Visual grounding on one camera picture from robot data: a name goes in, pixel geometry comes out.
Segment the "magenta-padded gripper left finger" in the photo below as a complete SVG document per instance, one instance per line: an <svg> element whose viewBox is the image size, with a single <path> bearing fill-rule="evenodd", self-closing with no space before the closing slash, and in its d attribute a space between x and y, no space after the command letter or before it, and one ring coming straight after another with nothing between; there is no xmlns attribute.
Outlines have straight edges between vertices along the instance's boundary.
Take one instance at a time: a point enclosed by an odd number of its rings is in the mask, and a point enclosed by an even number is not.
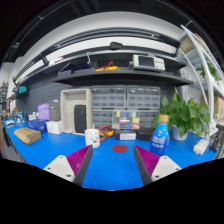
<svg viewBox="0 0 224 224"><path fill-rule="evenodd" d="M88 145L68 156L59 155L44 170L81 186L92 156L93 146Z"/></svg>

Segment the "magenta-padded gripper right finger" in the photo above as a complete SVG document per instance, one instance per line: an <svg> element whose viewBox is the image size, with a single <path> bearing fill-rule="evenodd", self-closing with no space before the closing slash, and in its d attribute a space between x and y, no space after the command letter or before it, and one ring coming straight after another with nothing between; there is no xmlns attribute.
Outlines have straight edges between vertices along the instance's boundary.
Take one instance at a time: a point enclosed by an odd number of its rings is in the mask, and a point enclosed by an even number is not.
<svg viewBox="0 0 224 224"><path fill-rule="evenodd" d="M159 157L137 145L134 146L133 155L144 185L181 170L181 167L168 156Z"/></svg>

